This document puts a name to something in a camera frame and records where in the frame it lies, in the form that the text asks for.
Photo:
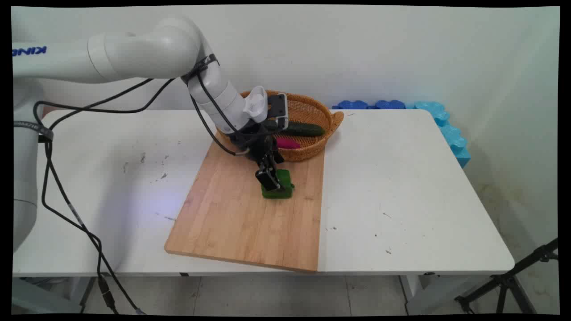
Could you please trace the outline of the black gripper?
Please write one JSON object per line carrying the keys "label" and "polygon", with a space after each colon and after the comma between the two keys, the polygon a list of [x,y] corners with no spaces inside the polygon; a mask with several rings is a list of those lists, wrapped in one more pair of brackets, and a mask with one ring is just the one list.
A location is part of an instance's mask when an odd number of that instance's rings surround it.
{"label": "black gripper", "polygon": [[231,142],[240,149],[249,149],[248,159],[256,162],[259,169],[256,178],[265,191],[274,191],[280,188],[277,177],[277,165],[284,162],[279,153],[277,140],[273,136],[284,129],[281,121],[265,120],[256,123],[249,120],[237,133],[230,134]]}

